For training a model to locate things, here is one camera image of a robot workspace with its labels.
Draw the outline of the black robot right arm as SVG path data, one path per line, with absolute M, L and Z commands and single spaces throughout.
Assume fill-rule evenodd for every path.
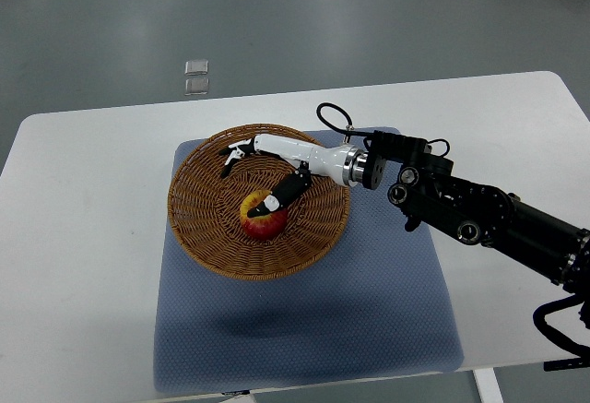
M 578 307 L 589 322 L 589 231 L 530 207 L 519 196 L 452 175 L 453 162 L 432 151 L 432 141 L 375 130 L 340 129 L 346 140 L 363 139 L 364 150 L 352 157 L 344 174 L 350 182 L 376 189 L 387 162 L 400 166 L 388 191 L 389 202 L 406 216 L 405 229 L 427 223 L 465 245 L 492 248 L 563 287 L 568 297 L 540 305 L 533 313 L 536 329 L 569 360 L 545 362 L 545 371 L 584 368 L 589 348 L 552 326 L 551 314 Z

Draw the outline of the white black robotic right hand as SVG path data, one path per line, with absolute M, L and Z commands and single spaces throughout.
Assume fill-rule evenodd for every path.
M 282 159 L 293 167 L 293 172 L 282 179 L 256 206 L 247 211 L 249 219 L 263 217 L 287 208 L 313 184 L 314 176 L 327 177 L 334 183 L 353 187 L 362 181 L 368 154 L 350 144 L 324 148 L 299 139 L 260 134 L 235 142 L 222 149 L 226 162 L 223 178 L 239 160 L 251 155 L 269 155 Z

